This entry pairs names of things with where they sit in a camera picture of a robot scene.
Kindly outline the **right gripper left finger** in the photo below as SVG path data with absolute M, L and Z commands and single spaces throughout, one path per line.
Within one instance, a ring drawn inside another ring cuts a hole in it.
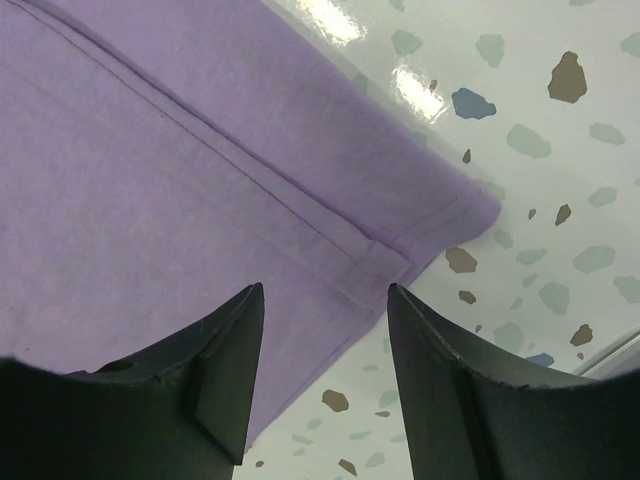
M 253 284 L 95 372 L 1 362 L 5 479 L 229 479 L 241 464 L 264 321 Z

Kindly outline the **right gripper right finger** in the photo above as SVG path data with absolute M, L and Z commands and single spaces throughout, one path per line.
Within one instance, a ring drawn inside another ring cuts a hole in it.
M 417 479 L 635 479 L 639 375 L 553 370 L 452 323 L 400 285 L 388 326 Z

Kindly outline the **purple t shirt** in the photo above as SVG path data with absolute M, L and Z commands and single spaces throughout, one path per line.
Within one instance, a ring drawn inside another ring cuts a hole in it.
M 1 5 L 1 351 L 97 368 L 261 283 L 257 437 L 498 201 L 259 1 Z

